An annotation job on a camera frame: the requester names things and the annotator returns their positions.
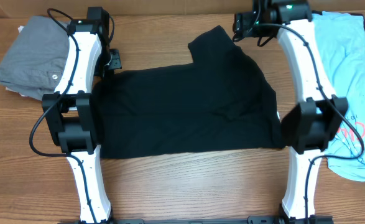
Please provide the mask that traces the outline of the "black t-shirt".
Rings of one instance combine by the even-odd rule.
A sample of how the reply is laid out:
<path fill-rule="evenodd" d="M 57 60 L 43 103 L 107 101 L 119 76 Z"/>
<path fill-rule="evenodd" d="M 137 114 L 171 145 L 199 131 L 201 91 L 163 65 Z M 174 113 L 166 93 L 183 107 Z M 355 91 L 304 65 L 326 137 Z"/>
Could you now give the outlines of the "black t-shirt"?
<path fill-rule="evenodd" d="M 192 63 L 125 71 L 95 85 L 102 158 L 285 146 L 275 91 L 225 30 L 216 26 L 188 48 Z"/>

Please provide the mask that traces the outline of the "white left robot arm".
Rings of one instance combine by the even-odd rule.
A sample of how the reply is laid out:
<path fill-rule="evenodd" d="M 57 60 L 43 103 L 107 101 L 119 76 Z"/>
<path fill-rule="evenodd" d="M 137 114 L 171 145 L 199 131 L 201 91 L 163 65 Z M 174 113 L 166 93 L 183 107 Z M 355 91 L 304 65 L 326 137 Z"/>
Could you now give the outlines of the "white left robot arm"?
<path fill-rule="evenodd" d="M 65 28 L 67 62 L 59 84 L 42 97 L 43 115 L 59 154 L 69 162 L 80 200 L 79 223 L 113 223 L 100 163 L 104 128 L 91 95 L 95 77 L 122 67 L 110 43 L 114 19 L 102 7 L 89 7 L 86 19 L 71 19 Z"/>

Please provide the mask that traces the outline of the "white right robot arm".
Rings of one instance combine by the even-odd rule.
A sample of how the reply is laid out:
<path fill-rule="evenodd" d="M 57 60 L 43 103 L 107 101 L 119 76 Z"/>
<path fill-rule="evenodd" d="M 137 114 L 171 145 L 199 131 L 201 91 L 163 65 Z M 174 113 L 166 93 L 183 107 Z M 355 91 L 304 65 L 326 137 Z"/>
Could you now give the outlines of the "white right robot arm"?
<path fill-rule="evenodd" d="M 348 110 L 337 97 L 321 61 L 315 23 L 307 1 L 253 2 L 252 12 L 234 16 L 234 37 L 276 38 L 292 73 L 296 105 L 282 119 L 289 148 L 287 190 L 277 216 L 250 216 L 248 223 L 332 223 L 315 215 L 315 188 L 321 160 Z"/>

